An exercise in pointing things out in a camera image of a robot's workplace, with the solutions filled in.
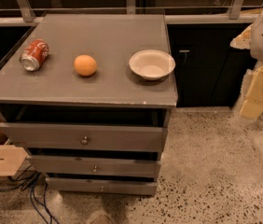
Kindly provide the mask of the grey top drawer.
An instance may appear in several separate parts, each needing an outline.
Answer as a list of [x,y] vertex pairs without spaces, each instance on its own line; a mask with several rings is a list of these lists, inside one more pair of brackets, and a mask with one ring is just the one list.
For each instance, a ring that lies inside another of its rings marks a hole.
[[20,147],[107,151],[161,152],[167,135],[166,128],[136,126],[1,122],[0,129]]

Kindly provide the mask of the grey drawer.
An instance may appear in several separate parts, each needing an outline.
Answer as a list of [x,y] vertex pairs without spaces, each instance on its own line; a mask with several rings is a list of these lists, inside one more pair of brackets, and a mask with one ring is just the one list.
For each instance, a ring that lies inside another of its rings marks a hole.
[[47,177],[46,182],[51,189],[61,191],[154,196],[157,190],[156,182],[73,179],[59,177]]
[[159,161],[33,155],[27,157],[42,173],[115,175],[157,178]]
[[0,129],[20,147],[107,151],[161,152],[167,135],[166,128],[136,126],[1,122]]

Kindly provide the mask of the grey middle drawer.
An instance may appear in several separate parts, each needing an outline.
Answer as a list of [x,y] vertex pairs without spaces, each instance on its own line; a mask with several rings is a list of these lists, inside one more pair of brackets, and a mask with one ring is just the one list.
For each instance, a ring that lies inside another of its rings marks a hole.
[[42,173],[115,175],[157,178],[159,161],[33,155],[27,157]]

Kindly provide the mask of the grey bottom drawer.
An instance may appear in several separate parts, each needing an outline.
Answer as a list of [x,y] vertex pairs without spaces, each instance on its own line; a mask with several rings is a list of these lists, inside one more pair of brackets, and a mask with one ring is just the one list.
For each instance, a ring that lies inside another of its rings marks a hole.
[[157,190],[156,182],[73,179],[59,177],[47,177],[46,182],[51,189],[61,191],[154,196]]

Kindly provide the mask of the grey drawer cabinet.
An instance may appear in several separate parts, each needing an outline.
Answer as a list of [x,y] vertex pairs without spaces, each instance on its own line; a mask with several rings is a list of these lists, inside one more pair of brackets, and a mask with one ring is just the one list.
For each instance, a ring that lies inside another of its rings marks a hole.
[[[49,56],[36,72],[26,71],[18,52],[0,70],[0,119],[44,123],[166,128],[176,106],[174,77],[146,81],[129,67],[145,49],[170,50],[160,15],[48,14],[26,38],[48,43]],[[79,75],[75,58],[97,63],[89,77]],[[22,147],[28,156],[63,156],[159,161],[161,152]],[[158,178],[43,173],[47,177],[156,182]]]

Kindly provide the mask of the dark counter cabinet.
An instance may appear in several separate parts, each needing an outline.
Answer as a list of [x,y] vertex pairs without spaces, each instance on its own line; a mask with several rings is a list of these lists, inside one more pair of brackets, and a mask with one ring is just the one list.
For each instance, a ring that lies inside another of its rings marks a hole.
[[179,107],[234,106],[244,74],[256,60],[229,43],[244,24],[178,24],[168,27]]

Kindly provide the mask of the white bowl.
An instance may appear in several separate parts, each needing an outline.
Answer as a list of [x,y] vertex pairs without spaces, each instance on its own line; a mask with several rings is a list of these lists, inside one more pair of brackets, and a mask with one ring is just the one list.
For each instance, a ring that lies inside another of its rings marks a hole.
[[131,56],[129,67],[133,73],[145,80],[158,80],[174,70],[175,61],[164,51],[146,49]]

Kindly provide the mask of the orange fruit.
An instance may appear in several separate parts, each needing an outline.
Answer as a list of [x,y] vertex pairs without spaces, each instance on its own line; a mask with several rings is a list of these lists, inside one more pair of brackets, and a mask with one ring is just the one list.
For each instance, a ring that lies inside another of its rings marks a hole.
[[74,68],[79,75],[89,77],[96,72],[97,63],[89,55],[79,55],[75,58]]

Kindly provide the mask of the brown shoe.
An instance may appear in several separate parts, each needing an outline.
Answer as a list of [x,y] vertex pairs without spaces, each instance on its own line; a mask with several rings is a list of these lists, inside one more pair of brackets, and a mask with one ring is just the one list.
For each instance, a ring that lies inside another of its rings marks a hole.
[[114,224],[114,221],[107,215],[99,215],[90,224]]

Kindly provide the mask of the red soda can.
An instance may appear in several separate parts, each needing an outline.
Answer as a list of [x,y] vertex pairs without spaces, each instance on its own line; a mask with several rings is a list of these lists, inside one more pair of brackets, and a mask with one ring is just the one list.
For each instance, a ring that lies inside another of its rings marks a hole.
[[37,71],[47,59],[48,53],[48,44],[43,39],[36,39],[25,48],[20,62],[27,71]]

